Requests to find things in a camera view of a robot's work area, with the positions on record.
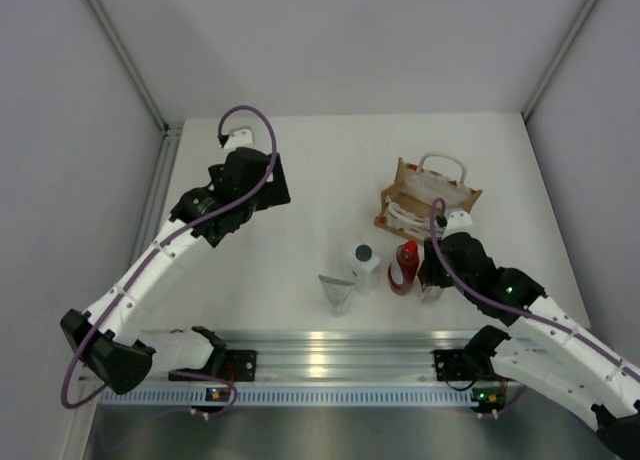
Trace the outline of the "red liquid bottle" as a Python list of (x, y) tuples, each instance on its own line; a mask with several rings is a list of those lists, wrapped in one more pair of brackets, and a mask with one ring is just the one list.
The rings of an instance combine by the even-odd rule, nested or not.
[(400, 296), (410, 293), (420, 266), (419, 245), (409, 240), (396, 249), (390, 263), (387, 278), (391, 290)]

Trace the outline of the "burlap watermelon canvas bag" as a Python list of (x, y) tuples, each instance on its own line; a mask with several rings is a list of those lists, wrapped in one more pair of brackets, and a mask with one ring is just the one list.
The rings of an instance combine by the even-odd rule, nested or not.
[[(429, 169), (427, 160), (440, 158), (458, 166), (457, 178), (450, 178)], [(393, 183), (380, 193), (380, 211), (374, 225), (407, 240), (422, 245), (430, 236), (429, 218), (437, 198), (445, 207), (437, 207), (436, 215), (447, 209), (462, 209), (470, 213), (483, 193), (466, 183), (467, 166), (459, 158), (441, 152), (425, 153), (417, 163), (399, 158)]]

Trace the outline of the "white bottle grey cap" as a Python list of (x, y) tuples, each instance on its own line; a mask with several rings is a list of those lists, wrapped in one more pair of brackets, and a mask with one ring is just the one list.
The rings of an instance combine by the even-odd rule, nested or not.
[(373, 249), (364, 243), (353, 246), (346, 256), (349, 280), (354, 283), (355, 290), (369, 295), (378, 283), (381, 259)]

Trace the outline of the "clear silver tube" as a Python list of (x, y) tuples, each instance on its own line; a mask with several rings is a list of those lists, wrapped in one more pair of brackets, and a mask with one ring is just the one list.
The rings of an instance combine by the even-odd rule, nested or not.
[(353, 281), (319, 275), (330, 311), (333, 315), (344, 315), (349, 308), (349, 297), (355, 286)]

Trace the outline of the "clear bottle grey cap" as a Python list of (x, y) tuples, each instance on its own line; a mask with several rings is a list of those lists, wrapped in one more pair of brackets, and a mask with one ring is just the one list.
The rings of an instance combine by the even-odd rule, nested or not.
[(431, 304), (441, 298), (444, 289), (437, 285), (422, 283), (421, 291), (421, 302), (424, 304)]

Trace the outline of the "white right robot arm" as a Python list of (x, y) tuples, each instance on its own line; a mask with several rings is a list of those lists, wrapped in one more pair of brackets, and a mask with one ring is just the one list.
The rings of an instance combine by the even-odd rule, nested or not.
[(532, 389), (578, 417), (621, 459), (639, 456), (639, 368), (573, 320), (521, 270), (500, 267), (466, 232), (424, 244), (419, 278), (456, 288), (496, 320), (466, 346), (465, 364)]

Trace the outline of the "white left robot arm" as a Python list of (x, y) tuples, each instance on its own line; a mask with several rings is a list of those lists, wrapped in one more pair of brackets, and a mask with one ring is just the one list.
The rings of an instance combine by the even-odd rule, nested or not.
[(145, 335), (150, 315), (189, 268), (252, 215), (291, 198), (279, 154), (239, 147), (208, 169), (207, 185), (185, 192), (144, 254), (100, 300), (69, 310), (61, 328), (81, 362), (107, 388), (126, 394), (148, 375), (207, 380), (226, 366), (225, 343), (205, 327)]

